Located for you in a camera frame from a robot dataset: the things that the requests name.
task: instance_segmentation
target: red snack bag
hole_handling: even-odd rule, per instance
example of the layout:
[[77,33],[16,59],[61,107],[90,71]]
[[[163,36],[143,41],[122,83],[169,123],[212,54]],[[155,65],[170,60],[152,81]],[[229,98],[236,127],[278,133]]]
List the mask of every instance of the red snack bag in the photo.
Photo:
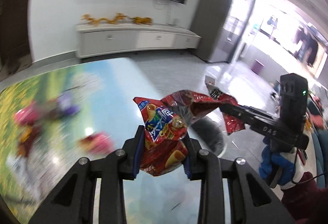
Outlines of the red snack bag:
[[[216,98],[189,90],[180,90],[162,99],[162,102],[175,113],[179,114],[189,126],[206,116],[224,103],[238,105],[237,100],[225,93],[220,92]],[[231,134],[245,129],[245,125],[239,119],[223,114],[227,133]]]
[[159,176],[181,165],[188,153],[181,139],[187,126],[162,101],[135,97],[145,122],[145,150],[140,169]]
[[[223,103],[238,105],[230,95],[220,93],[217,99],[207,95],[181,90],[152,100],[135,97],[145,122],[145,149],[140,169],[159,176],[181,165],[188,151],[181,141],[186,135],[187,126],[201,119]],[[245,129],[243,122],[224,114],[227,132]]]
[[114,143],[104,132],[89,135],[79,140],[79,144],[85,151],[92,154],[108,155],[114,151]]

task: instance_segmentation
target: white wall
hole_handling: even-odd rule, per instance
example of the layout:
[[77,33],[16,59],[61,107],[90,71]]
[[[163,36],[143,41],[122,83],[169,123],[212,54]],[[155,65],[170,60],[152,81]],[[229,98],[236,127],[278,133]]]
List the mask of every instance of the white wall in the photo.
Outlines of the white wall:
[[151,17],[155,23],[165,24],[171,11],[170,22],[179,18],[179,26],[188,28],[197,4],[198,0],[186,0],[185,5],[169,0],[29,0],[29,41],[33,62],[75,51],[78,46],[75,26],[81,22],[83,14],[112,18],[117,12],[122,12],[130,17]]

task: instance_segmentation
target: blue glove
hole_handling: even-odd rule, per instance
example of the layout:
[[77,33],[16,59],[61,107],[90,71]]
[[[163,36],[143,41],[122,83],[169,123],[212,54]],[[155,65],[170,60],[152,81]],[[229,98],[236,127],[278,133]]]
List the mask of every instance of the blue glove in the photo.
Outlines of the blue glove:
[[263,161],[259,168],[261,178],[265,180],[272,172],[272,164],[276,164],[283,168],[282,175],[278,180],[280,188],[288,189],[295,186],[291,180],[299,182],[304,174],[304,166],[299,156],[296,159],[296,165],[294,165],[295,155],[296,148],[293,148],[292,153],[272,153],[269,145],[266,145],[262,151]]

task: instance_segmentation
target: crumpled chip bag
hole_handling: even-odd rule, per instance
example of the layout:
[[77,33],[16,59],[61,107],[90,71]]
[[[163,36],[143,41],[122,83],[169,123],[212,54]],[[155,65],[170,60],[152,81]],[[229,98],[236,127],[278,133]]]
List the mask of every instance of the crumpled chip bag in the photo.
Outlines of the crumpled chip bag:
[[[237,104],[228,95],[220,99],[213,99],[207,95],[189,90],[181,90],[164,97],[162,100],[152,100],[135,97],[145,122],[145,149],[140,169],[159,176],[171,172],[181,165],[188,151],[182,142],[187,134],[187,126],[201,119],[222,103]],[[224,116],[226,125],[237,123],[232,116]],[[233,125],[229,131],[244,129],[244,125]]]

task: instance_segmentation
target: glossy table surface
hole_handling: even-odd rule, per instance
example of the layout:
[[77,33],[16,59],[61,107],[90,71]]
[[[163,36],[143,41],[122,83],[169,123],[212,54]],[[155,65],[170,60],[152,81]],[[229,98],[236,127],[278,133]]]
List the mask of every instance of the glossy table surface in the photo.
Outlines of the glossy table surface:
[[[0,194],[22,224],[28,223],[40,202],[21,188],[6,166],[7,156],[17,151],[21,131],[13,115],[32,100],[42,103],[70,88],[74,88],[73,95],[81,111],[71,118],[46,122],[28,158],[28,173],[39,186],[43,198],[78,158],[104,157],[85,153],[77,144],[79,139],[102,131],[110,135],[116,149],[121,148],[125,140],[134,137],[138,125],[143,124],[132,99],[135,96],[162,98],[127,58],[51,71],[3,90],[0,95]],[[160,177],[140,171],[135,181],[124,181],[127,221],[196,223],[199,191],[200,182],[189,181],[182,167]]]

